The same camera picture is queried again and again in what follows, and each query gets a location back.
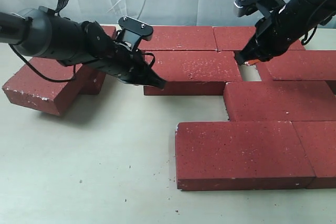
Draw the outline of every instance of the table surface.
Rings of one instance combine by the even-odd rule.
[[[336,50],[318,29],[309,50]],[[0,81],[21,61],[0,45]],[[254,67],[244,79],[260,80]],[[222,97],[145,97],[107,77],[63,118],[0,95],[0,223],[334,223],[336,190],[176,189],[174,132],[183,121],[226,121]]]

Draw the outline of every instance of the black robotic arm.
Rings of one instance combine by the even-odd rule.
[[[152,70],[154,55],[138,49],[142,39],[151,40],[151,26],[125,16],[119,19],[122,29],[112,39],[97,22],[77,23],[60,17],[68,2],[58,0],[55,10],[40,6],[18,14],[0,13],[0,42],[9,44],[16,55],[48,81],[75,80],[75,66],[83,64],[123,83],[164,88],[166,81]],[[147,63],[144,55],[152,56],[153,60]],[[65,67],[73,66],[74,76],[67,80],[50,79],[23,56],[55,59]]]
[[[239,65],[269,61],[284,54],[291,44],[305,35],[306,45],[318,25],[326,25],[336,14],[336,0],[236,0],[237,17],[260,11],[264,18],[256,24],[256,32],[245,48],[236,53]]]

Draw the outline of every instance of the brick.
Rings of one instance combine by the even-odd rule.
[[[262,81],[326,81],[336,93],[336,51],[288,51],[256,67]]]
[[[217,50],[211,26],[154,26],[151,41],[142,41],[139,48],[146,51]]]
[[[315,178],[291,122],[183,122],[175,133],[177,188],[305,188]]]
[[[79,94],[97,95],[100,93],[104,84],[106,74],[100,71],[94,71],[86,81],[84,87],[79,91]]]
[[[231,121],[336,121],[336,97],[324,81],[230,82]]]
[[[103,29],[111,37],[116,35],[115,27],[103,27]],[[29,62],[52,79],[69,79],[72,76],[72,67],[63,67],[55,60],[31,58]],[[76,69],[76,81],[53,83],[42,79],[24,65],[2,86],[2,89],[12,104],[61,116],[79,93],[98,94],[105,78],[104,73],[81,64],[77,65]]]
[[[157,51],[153,70],[164,90],[144,87],[144,95],[223,95],[225,82],[242,81],[233,52]]]
[[[336,122],[294,122],[316,178],[308,189],[336,188]]]
[[[242,50],[250,38],[254,35],[254,26],[222,26],[214,27],[214,34],[218,50],[238,51]],[[300,41],[294,42],[289,50],[305,50]]]

